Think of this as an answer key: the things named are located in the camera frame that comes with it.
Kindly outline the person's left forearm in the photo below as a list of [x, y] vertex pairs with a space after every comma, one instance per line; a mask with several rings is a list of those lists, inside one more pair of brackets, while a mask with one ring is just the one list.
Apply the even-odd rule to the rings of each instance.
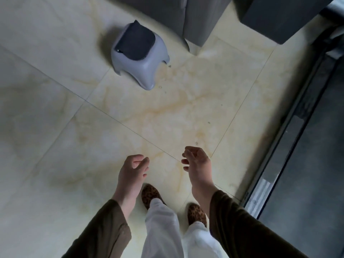
[[108, 200], [61, 258], [121, 258], [131, 230], [119, 204]]

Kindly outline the white trousers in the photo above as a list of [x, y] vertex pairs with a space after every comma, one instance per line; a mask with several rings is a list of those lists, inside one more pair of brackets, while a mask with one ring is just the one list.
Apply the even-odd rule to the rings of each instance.
[[201, 221], [182, 236], [177, 214], [158, 198], [150, 202], [145, 225], [141, 258], [223, 258], [219, 242]]

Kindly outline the person's right hand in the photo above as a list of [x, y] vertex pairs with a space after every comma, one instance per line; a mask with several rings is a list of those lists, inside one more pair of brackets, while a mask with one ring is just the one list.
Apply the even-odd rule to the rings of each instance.
[[212, 179], [212, 164], [210, 158], [202, 148], [199, 150], [199, 162], [193, 171], [186, 171], [189, 175], [192, 190], [202, 190], [214, 186]]

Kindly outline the person's left hand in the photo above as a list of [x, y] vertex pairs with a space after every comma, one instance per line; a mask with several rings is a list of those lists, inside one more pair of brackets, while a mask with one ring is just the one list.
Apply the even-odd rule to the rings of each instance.
[[133, 177], [126, 172], [126, 160], [120, 169], [114, 199], [136, 199], [145, 178]]

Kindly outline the dark gray ottoman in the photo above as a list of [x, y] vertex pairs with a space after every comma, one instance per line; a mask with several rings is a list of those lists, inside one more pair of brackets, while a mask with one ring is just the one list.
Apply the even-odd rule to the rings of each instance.
[[233, 0], [239, 21], [278, 44], [285, 43], [333, 0]]

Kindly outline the leopard print shoe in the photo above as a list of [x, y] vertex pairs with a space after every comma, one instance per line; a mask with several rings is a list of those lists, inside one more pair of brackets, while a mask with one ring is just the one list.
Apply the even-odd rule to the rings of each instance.
[[190, 203], [187, 207], [188, 225], [201, 222], [207, 228], [207, 217], [202, 208], [196, 203]]
[[146, 183], [143, 186], [142, 192], [141, 192], [141, 199], [143, 202], [144, 207], [148, 210], [150, 207], [150, 203], [153, 199], [160, 199], [163, 204], [165, 202], [163, 201], [159, 191], [152, 186], [151, 184]]

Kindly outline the gray fabric sofa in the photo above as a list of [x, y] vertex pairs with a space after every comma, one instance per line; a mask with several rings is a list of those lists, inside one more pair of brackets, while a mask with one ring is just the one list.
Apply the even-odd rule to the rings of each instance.
[[198, 55], [232, 0], [117, 0], [168, 27]]

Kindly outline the person's right forearm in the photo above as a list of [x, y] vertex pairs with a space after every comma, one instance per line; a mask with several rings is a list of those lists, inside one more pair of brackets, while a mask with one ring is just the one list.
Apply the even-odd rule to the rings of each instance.
[[230, 258], [308, 258], [215, 186], [192, 186], [211, 235]]

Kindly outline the metal sliding door track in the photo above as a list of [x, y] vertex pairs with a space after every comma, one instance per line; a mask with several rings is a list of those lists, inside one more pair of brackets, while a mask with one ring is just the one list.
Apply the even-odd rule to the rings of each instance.
[[326, 29], [313, 42], [315, 61], [285, 116], [240, 205], [259, 219], [304, 129], [344, 56], [344, 24]]

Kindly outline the gray plastic stool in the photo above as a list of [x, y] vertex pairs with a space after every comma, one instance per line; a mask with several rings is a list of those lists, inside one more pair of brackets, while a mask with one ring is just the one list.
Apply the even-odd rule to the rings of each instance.
[[144, 90], [155, 87], [159, 65], [169, 64], [170, 56], [163, 39], [137, 20], [127, 24], [111, 47], [114, 72], [130, 74]]

